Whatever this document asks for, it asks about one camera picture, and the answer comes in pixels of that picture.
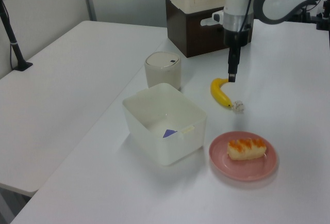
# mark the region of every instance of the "plastic container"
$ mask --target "plastic container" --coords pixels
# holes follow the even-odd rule
[[[203,146],[206,113],[167,83],[125,99],[123,109],[133,140],[161,165]]]
[[[180,56],[169,52],[155,52],[144,63],[148,87],[168,83],[175,89],[181,86]]]

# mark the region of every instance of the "orange glaze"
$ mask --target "orange glaze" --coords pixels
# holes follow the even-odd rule
[[[238,152],[242,152],[246,149],[252,149],[252,144],[258,148],[266,147],[262,139],[238,139],[237,141],[231,140],[229,146],[236,149]]]

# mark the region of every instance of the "brown wooden box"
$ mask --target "brown wooden box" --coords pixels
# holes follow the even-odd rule
[[[223,44],[223,27],[220,24],[201,26],[201,20],[223,7],[185,14],[166,0],[168,38],[186,56],[192,57],[227,48]]]

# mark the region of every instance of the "white cup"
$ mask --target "white cup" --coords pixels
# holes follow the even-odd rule
[[[177,90],[181,86],[180,56],[169,52],[155,52],[144,63],[148,87],[168,83]]]

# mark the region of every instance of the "floor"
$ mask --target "floor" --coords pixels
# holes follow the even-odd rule
[[[30,199],[0,188],[0,224],[10,224]]]

